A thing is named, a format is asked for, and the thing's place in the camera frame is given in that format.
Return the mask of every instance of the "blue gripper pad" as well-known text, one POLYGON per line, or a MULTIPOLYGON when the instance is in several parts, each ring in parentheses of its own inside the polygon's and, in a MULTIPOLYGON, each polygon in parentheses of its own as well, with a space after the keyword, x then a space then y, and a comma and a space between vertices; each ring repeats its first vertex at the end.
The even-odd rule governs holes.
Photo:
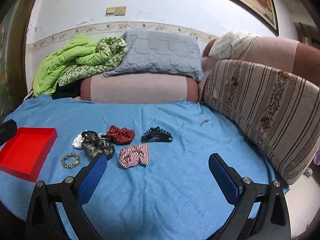
POLYGON ((77 189, 77 199, 80 206, 87 204, 107 168, 107 157, 101 154, 91 170, 84 177, 77 189))
POLYGON ((222 165, 225 165, 226 168, 228 168, 226 163, 221 158, 219 161, 214 154, 210 155, 209 169, 212 175, 214 176, 228 203, 236 206, 239 202, 239 188, 222 165))

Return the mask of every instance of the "bracelet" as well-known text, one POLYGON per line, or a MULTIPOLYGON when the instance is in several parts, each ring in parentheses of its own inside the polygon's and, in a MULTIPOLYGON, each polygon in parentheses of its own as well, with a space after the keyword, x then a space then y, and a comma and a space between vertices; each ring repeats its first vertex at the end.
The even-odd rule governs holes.
POLYGON ((76 154, 76 153, 69 153, 69 154, 67 154, 67 155, 65 155, 65 156, 63 156, 63 157, 61 158, 62 166, 63 166, 64 168, 66 168, 66 169, 71 169, 71 168, 76 167, 76 166, 79 164, 79 162, 80 162, 80 157, 79 157, 79 155, 76 154), (70 157, 75 157, 75 158, 76 158, 75 163, 73 163, 73 164, 66 164, 66 160, 69 159, 70 157))

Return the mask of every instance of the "silver bolt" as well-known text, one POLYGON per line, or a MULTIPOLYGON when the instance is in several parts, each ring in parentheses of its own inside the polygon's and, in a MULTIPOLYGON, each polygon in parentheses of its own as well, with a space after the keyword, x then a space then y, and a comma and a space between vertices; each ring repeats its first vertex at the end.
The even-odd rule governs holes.
POLYGON ((37 183, 36 183, 36 186, 37 187, 41 187, 43 185, 43 181, 42 180, 39 180, 37 183))
POLYGON ((251 181, 252 181, 252 180, 251 180, 250 178, 248 178, 248 177, 244 177, 242 180, 243 180, 243 182, 246 183, 246 184, 250 184, 251 181))
POLYGON ((73 181, 73 177, 66 177, 64 181, 66 183, 71 183, 73 181))
POLYGON ((275 181, 273 182, 273 185, 275 185, 276 187, 280 187, 280 182, 275 180, 275 181))

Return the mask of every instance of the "lime green comforter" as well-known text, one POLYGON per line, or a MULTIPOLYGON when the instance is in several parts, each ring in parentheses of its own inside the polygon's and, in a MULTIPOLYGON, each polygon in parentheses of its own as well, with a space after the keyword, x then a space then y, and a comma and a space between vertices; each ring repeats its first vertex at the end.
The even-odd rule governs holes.
POLYGON ((64 86, 112 70, 127 51, 127 44, 121 38, 108 37, 98 42, 79 35, 40 63, 33 82, 34 94, 52 95, 57 84, 64 86))

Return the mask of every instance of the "blue blanket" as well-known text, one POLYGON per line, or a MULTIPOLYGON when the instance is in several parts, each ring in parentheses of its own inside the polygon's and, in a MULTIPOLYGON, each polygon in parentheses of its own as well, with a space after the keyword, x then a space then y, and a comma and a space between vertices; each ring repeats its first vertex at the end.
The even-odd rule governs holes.
MULTIPOLYGON (((56 128, 58 138, 38 177, 46 184, 75 176, 88 165, 85 151, 72 147, 73 139, 84 130, 106 132, 110 125, 134 129, 134 145, 150 127, 160 126, 172 134, 171 143, 149 143, 150 162, 146 167, 123 169, 118 163, 122 146, 116 146, 91 200, 83 206, 104 239, 208 238, 233 210, 209 171, 212 153, 219 153, 242 177, 254 182, 268 183, 275 178, 240 130, 201 104, 96 104, 41 95, 24 102, 7 117, 11 118, 18 127, 56 128), (205 119, 209 122, 200 126, 205 119), (70 152, 80 155, 80 164, 65 169, 60 159, 70 152)), ((3 204, 25 220, 34 183, 0 171, 0 188, 3 204)), ((70 237, 77 239, 61 205, 59 209, 70 237)), ((251 217, 257 209, 255 205, 251 217)))

